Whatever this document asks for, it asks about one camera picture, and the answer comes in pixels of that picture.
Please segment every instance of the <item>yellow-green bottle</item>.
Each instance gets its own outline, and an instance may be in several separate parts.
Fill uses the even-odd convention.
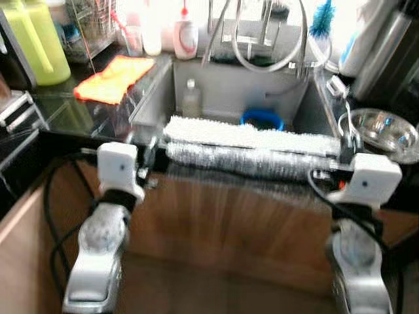
[[[0,0],[7,21],[29,62],[38,85],[54,85],[70,77],[48,6],[42,0]]]

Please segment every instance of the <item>wire basket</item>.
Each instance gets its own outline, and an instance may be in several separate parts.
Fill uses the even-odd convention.
[[[115,40],[111,11],[116,0],[67,0],[67,11],[81,36],[63,44],[68,61],[85,63]]]

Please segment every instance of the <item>stainless steel bowl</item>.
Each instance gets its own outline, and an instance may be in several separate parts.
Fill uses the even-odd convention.
[[[419,134],[406,120],[377,109],[351,111],[351,121],[373,153],[384,154],[399,164],[419,162]],[[348,114],[340,116],[338,128],[341,135],[348,132]]]

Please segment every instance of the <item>orange cloth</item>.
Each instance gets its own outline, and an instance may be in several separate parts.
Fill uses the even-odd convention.
[[[119,104],[128,87],[155,64],[148,58],[116,56],[100,73],[92,75],[74,88],[74,96],[83,100]]]

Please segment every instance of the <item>stainless steel sink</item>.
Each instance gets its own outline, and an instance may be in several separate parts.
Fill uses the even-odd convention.
[[[201,90],[204,118],[238,124],[246,109],[269,108],[284,120],[286,130],[338,136],[314,80],[299,81],[286,70],[258,74],[214,63],[201,68],[198,61],[175,61],[145,97],[132,123],[164,126],[171,115],[181,112],[188,79],[194,79]]]

